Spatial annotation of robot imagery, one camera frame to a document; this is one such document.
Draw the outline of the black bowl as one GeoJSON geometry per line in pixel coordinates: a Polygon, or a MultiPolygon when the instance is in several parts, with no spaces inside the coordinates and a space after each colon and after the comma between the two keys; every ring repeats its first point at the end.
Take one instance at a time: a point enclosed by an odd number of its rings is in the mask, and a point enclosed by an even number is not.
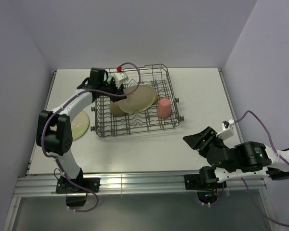
{"type": "Polygon", "coordinates": [[[124,116],[126,114],[124,111],[120,109],[119,105],[114,102],[110,102],[109,109],[110,109],[110,113],[113,116],[124,116]]]}

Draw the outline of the large pink green plate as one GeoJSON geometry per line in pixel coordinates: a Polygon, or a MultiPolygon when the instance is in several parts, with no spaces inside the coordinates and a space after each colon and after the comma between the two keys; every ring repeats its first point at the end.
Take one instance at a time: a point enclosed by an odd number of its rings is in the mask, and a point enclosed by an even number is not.
{"type": "Polygon", "coordinates": [[[127,98],[118,101],[118,105],[122,111],[128,114],[142,112],[152,106],[155,99],[155,90],[149,85],[140,84],[136,91],[136,86],[130,86],[124,90],[128,94],[127,98]]]}

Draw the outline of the grey wire dish rack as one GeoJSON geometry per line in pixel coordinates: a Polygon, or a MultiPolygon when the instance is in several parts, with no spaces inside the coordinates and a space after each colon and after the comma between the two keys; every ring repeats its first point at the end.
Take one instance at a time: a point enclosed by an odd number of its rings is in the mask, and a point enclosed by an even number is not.
{"type": "Polygon", "coordinates": [[[184,121],[164,64],[149,64],[138,70],[125,67],[123,72],[129,78],[123,84],[127,99],[116,103],[107,96],[97,99],[91,107],[92,132],[101,138],[117,137],[173,129],[184,121]]]}

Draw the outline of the pink cup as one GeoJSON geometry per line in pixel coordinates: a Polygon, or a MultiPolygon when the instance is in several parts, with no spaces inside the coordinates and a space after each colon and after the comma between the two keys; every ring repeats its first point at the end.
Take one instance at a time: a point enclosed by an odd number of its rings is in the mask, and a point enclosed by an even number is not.
{"type": "Polygon", "coordinates": [[[160,118],[168,118],[171,114],[171,102],[168,98],[162,98],[157,107],[157,114],[160,118]]]}

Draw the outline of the small cream plate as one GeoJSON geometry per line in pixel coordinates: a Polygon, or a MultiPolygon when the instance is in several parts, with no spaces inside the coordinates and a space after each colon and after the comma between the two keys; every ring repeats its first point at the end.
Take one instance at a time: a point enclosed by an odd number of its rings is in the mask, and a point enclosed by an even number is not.
{"type": "Polygon", "coordinates": [[[85,111],[81,111],[71,122],[72,138],[77,140],[83,136],[88,130],[90,125],[90,119],[85,111]]]}

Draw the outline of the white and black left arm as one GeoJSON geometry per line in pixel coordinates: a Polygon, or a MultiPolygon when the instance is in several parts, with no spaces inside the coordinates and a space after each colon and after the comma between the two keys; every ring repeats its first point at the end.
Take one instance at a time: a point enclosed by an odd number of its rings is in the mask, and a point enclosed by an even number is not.
{"type": "Polygon", "coordinates": [[[75,93],[63,104],[51,111],[39,114],[36,143],[47,158],[53,158],[60,170],[60,185],[69,193],[89,192],[82,169],[76,163],[71,146],[73,142],[71,121],[100,96],[108,96],[117,102],[126,98],[123,83],[127,74],[118,67],[109,74],[106,70],[92,68],[90,75],[77,86],[75,93]]]}

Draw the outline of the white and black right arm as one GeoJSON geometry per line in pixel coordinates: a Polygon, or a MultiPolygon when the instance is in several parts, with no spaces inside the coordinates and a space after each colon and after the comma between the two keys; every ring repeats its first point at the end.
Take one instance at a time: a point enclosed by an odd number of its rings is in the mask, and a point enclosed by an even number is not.
{"type": "Polygon", "coordinates": [[[190,148],[208,162],[197,174],[184,176],[187,190],[221,189],[226,187],[226,181],[240,178],[289,179],[289,148],[274,152],[254,141],[229,148],[224,141],[233,135],[233,128],[216,132],[207,127],[200,133],[183,137],[190,148]]]}

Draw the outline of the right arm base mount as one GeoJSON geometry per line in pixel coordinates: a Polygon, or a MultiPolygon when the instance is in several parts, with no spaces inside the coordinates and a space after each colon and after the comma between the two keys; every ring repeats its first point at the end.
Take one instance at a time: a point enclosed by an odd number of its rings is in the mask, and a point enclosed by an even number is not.
{"type": "Polygon", "coordinates": [[[202,183],[199,174],[185,174],[184,186],[186,190],[197,193],[197,202],[203,207],[212,207],[223,196],[227,187],[225,182],[202,183]]]}

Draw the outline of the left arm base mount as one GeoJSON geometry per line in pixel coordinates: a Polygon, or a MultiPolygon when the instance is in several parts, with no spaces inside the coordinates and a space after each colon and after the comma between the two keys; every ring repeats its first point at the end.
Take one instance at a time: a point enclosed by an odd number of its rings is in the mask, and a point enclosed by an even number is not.
{"type": "Polygon", "coordinates": [[[55,193],[66,196],[66,205],[69,209],[79,210],[87,202],[88,194],[92,194],[95,198],[95,205],[91,210],[95,209],[99,203],[97,193],[100,188],[100,178],[83,178],[71,183],[72,180],[67,180],[60,177],[57,181],[55,193]]]}

